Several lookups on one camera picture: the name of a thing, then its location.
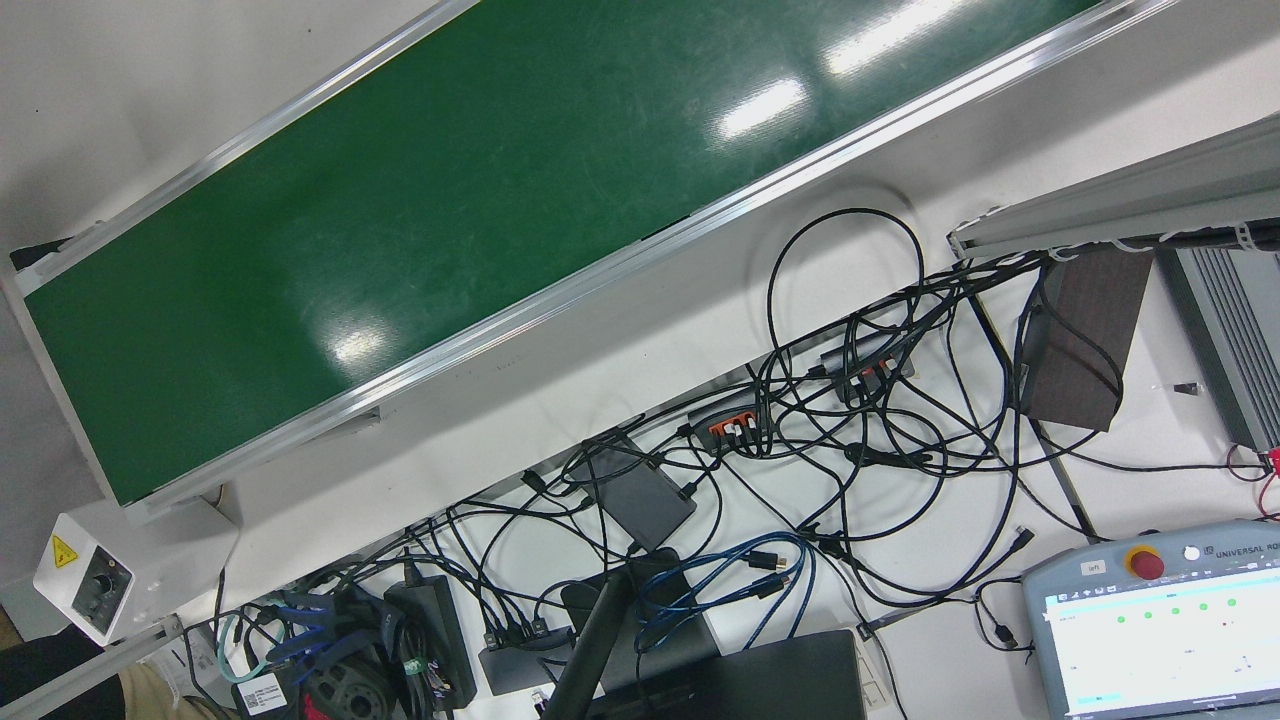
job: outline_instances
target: gray device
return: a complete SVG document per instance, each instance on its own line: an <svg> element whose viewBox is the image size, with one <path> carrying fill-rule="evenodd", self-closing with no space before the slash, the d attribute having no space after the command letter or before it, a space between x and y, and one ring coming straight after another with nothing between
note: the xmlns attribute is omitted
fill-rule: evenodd
<svg viewBox="0 0 1280 720"><path fill-rule="evenodd" d="M1051 717L1280 717L1280 525L1071 550L1023 594Z"/></svg>
<svg viewBox="0 0 1280 720"><path fill-rule="evenodd" d="M641 547L657 551L698 505L682 496L666 473L640 459L640 448L626 436L598 439L608 445L593 447L570 477L582 483L582 489Z"/></svg>
<svg viewBox="0 0 1280 720"><path fill-rule="evenodd" d="M1280 252L1193 249L1161 266L1231 441L1280 447Z"/></svg>

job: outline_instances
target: red wire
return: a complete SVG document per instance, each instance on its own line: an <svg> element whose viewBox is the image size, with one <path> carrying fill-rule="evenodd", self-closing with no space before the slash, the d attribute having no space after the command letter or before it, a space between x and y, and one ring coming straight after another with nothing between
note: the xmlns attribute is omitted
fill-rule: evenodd
<svg viewBox="0 0 1280 720"><path fill-rule="evenodd" d="M1280 447L1271 450L1266 455L1267 460L1271 461L1271 471L1267 474L1267 480L1262 483L1262 489L1258 491L1258 497L1254 502L1258 506L1258 512L1263 518L1267 520L1275 520L1280 518L1280 512L1267 512L1265 500L1267 497L1267 488L1271 487L1271 480L1276 479L1276 473L1280 473Z"/></svg>
<svg viewBox="0 0 1280 720"><path fill-rule="evenodd" d="M1276 519L1276 516L1277 516L1277 515L1280 515L1280 514L1271 514L1271 512L1267 512L1267 509L1266 509L1266 507L1263 506L1263 502L1262 502L1262 501L1263 501L1263 498L1265 498L1265 497L1267 496L1267 488L1270 488L1270 487L1271 487L1271 480L1274 480L1274 479L1276 479L1276 474L1275 474L1275 473L1271 473L1271 477L1270 477L1270 478L1267 478L1267 482L1262 483L1262 489L1261 489L1261 491L1258 492L1258 498L1257 498L1257 501L1256 501L1256 502L1257 502L1257 505L1258 505L1258 512L1260 512L1260 514L1261 514L1261 515L1262 515L1263 518L1266 518L1266 519L1268 519L1268 520L1275 520L1275 519Z"/></svg>

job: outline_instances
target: green cable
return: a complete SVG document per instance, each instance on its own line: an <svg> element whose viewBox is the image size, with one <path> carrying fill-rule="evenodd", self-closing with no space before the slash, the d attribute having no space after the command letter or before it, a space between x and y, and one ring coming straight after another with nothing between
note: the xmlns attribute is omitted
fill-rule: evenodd
<svg viewBox="0 0 1280 720"><path fill-rule="evenodd" d="M225 647L227 647L227 632L230 630L230 628L232 628L232 623L230 623L230 620L228 620L227 623L223 624L221 629L218 630L218 650L216 650L216 652L214 655L218 659L218 673L228 683L230 683L233 685L238 685L241 683L247 683L248 680L252 680L253 678L257 678L259 675L261 675L262 670L266 670L268 661L266 661L266 657L262 657L262 660L260 660L257 662L257 666L253 667L252 670L250 670L248 674L246 674L246 675L237 675L236 673L233 673L230 664L227 662L227 651L225 651ZM275 642L279 643L283 639L284 639L284 624L282 623L280 624L280 630L279 630L279 633L276 633ZM248 637L244 638L244 642L248 642Z"/></svg>

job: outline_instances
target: connector plug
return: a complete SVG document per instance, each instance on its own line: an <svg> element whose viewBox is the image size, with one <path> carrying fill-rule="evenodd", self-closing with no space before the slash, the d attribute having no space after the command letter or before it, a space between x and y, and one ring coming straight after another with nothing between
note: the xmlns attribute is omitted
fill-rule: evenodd
<svg viewBox="0 0 1280 720"><path fill-rule="evenodd" d="M740 560L756 570L785 570L787 566L787 559L780 556L777 552L760 552L756 550L748 552Z"/></svg>
<svg viewBox="0 0 1280 720"><path fill-rule="evenodd" d="M1005 650L1014 650L1018 647L1018 639L1014 638L1014 632L1005 625L996 624L996 639L1000 644L1005 646Z"/></svg>
<svg viewBox="0 0 1280 720"><path fill-rule="evenodd" d="M404 587L417 588L426 583L426 578L422 577L422 571L417 569L417 562L412 560L404 561Z"/></svg>
<svg viewBox="0 0 1280 720"><path fill-rule="evenodd" d="M1018 552L1019 550L1027 547L1032 539L1036 538L1036 533L1021 525L1018 527L1018 537L1014 538L1014 544L1009 547L1009 552Z"/></svg>
<svg viewBox="0 0 1280 720"><path fill-rule="evenodd" d="M773 594L773 593L781 591L782 588L787 587L787 583L790 583L790 582L791 582L790 577L787 577L787 575L780 575L780 574L774 573L774 574L768 575L767 578L764 578L763 582L759 582L755 585L755 589L751 591L751 594L754 594L755 597L758 597L760 600L764 600L764 598L769 597L771 594Z"/></svg>

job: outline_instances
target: touchscreen display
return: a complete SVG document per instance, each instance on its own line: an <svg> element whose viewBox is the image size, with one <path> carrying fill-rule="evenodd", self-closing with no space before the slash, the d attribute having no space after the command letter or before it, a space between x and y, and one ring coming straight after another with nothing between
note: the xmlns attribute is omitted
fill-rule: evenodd
<svg viewBox="0 0 1280 720"><path fill-rule="evenodd" d="M1193 575L1046 598L1068 717L1152 717L1280 700L1280 568L1254 562Z"/></svg>

